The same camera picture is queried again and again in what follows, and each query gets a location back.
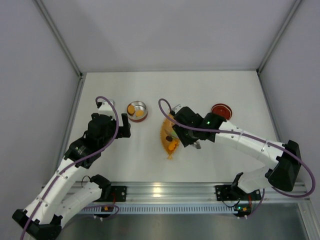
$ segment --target white wall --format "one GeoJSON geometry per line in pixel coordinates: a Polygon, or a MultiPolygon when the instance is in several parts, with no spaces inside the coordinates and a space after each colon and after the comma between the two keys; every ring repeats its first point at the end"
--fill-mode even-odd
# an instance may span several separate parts
{"type": "Polygon", "coordinates": [[[294,0],[44,0],[84,72],[255,70],[294,0]]]}
{"type": "MultiPolygon", "coordinates": [[[[317,188],[311,196],[320,218],[320,1],[306,0],[262,71],[280,136],[300,145],[317,188]]],[[[310,183],[304,172],[303,178],[310,183]]]]}
{"type": "Polygon", "coordinates": [[[0,239],[50,178],[77,76],[31,0],[0,7],[0,239]]]}

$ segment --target silver bowl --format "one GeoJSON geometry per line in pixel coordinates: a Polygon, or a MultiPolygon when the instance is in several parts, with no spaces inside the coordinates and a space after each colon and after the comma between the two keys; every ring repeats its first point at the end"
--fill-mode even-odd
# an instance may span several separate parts
{"type": "Polygon", "coordinates": [[[148,110],[147,110],[147,106],[143,101],[133,101],[131,102],[127,107],[126,107],[126,113],[128,114],[128,118],[132,121],[132,122],[142,122],[143,120],[145,120],[148,116],[148,110]],[[134,114],[129,114],[128,113],[128,107],[132,105],[134,106],[134,114]],[[136,112],[142,110],[144,111],[144,114],[142,116],[137,117],[136,116],[136,112]]]}

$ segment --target gray floor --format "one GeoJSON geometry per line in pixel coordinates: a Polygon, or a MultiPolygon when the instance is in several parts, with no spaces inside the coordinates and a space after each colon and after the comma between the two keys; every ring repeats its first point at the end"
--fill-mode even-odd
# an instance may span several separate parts
{"type": "Polygon", "coordinates": [[[262,205],[252,218],[233,215],[118,215],[111,220],[81,218],[58,240],[304,240],[295,204],[262,205]]]}

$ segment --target red plate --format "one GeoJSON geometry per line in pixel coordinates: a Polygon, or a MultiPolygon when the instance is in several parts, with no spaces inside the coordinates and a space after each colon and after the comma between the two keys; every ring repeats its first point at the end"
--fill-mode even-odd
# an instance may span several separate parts
{"type": "Polygon", "coordinates": [[[232,117],[231,108],[223,103],[218,103],[211,108],[211,112],[217,115],[224,117],[227,120],[230,120],[232,117]]]}

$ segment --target white table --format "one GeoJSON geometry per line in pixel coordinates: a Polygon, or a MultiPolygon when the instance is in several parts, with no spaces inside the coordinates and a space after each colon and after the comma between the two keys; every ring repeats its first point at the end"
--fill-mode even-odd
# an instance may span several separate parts
{"type": "Polygon", "coordinates": [[[82,136],[91,114],[97,112],[96,96],[113,99],[119,117],[130,102],[143,101],[148,117],[130,122],[131,138],[115,140],[91,166],[89,176],[100,174],[116,182],[232,182],[236,174],[262,166],[241,152],[210,141],[202,141],[201,150],[180,145],[173,160],[168,160],[160,140],[164,116],[158,108],[159,98],[166,98],[172,107],[188,106],[203,117],[214,104],[227,104],[233,111],[233,124],[276,140],[255,71],[88,73],[69,144],[82,136]]]}

